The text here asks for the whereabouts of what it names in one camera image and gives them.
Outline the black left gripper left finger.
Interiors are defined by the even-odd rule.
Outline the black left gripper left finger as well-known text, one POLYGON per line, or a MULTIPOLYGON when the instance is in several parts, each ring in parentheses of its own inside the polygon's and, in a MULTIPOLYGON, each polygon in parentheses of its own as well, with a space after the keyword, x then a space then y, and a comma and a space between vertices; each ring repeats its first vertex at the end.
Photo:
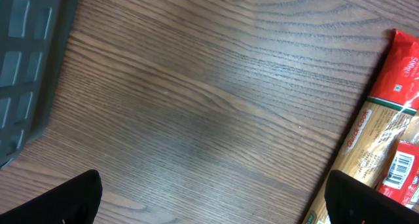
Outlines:
POLYGON ((88 170, 1 214, 1 224, 93 224, 102 193, 99 172, 88 170))

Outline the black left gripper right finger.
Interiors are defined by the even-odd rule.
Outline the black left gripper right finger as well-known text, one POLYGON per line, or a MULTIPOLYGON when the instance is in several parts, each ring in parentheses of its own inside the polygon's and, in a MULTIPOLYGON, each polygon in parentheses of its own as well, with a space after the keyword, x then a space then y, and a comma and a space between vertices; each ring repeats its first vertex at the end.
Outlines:
POLYGON ((340 170, 330 172, 324 197, 332 224, 418 224, 417 212, 340 170))

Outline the orange spaghetti package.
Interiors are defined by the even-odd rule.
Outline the orange spaghetti package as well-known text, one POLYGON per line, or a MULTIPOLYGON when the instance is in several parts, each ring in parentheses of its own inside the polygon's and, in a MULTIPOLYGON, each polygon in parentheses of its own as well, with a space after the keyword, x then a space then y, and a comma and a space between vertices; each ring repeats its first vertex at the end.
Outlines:
POLYGON ((412 211, 418 205, 417 37, 392 31, 380 73, 304 223, 331 223, 324 195, 333 170, 344 172, 412 211))

